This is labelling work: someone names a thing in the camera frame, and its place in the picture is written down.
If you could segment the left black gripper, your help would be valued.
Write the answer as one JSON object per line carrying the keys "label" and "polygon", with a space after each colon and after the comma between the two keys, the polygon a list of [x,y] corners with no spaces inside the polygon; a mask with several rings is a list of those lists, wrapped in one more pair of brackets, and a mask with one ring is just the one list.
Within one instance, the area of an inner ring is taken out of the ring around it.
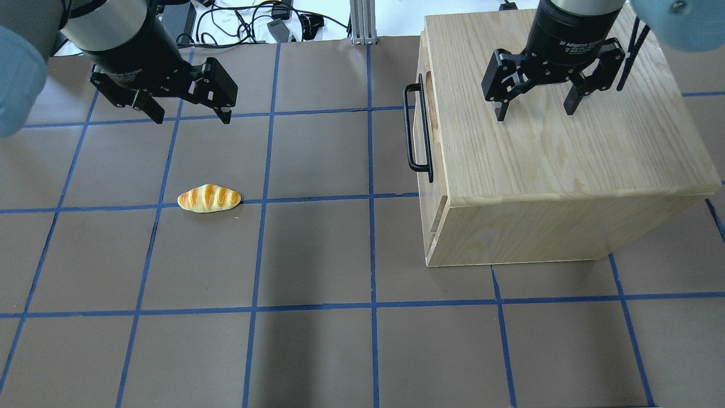
{"label": "left black gripper", "polygon": [[130,107],[163,124],[159,98],[178,98],[231,123],[238,85],[214,57],[186,61],[145,1],[69,1],[61,33],[94,68],[89,80],[117,108]]}

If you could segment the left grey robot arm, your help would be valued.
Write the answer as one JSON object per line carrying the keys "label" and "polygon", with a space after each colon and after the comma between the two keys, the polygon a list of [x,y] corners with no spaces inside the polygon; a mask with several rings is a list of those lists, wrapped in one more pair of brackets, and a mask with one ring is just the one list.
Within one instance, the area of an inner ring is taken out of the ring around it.
{"label": "left grey robot arm", "polygon": [[3,1],[1,134],[16,134],[43,90],[57,34],[93,62],[90,82],[117,108],[133,108],[161,124],[159,98],[212,109],[231,121],[238,85],[208,57],[186,61],[147,1]]}

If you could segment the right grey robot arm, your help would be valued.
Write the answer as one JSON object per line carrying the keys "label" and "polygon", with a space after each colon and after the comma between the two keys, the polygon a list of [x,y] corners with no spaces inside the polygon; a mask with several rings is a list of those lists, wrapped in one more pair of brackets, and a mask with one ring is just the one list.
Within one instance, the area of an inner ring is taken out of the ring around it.
{"label": "right grey robot arm", "polygon": [[492,53],[481,88],[495,103],[498,121],[510,101],[536,86],[569,82],[564,100],[573,114],[585,96],[616,86],[623,90],[649,33],[684,52],[706,52],[723,45],[722,1],[631,1],[635,13],[627,47],[609,32],[623,1],[540,1],[523,50]]}

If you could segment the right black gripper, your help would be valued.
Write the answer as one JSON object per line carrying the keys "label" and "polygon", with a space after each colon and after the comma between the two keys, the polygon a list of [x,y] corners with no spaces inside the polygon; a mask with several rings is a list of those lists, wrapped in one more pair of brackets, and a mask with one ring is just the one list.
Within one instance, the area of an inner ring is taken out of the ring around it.
{"label": "right black gripper", "polygon": [[541,1],[523,50],[495,49],[484,73],[484,98],[505,120],[509,102],[536,86],[570,82],[564,100],[572,116],[585,96],[611,88],[625,60],[611,38],[622,1]]}

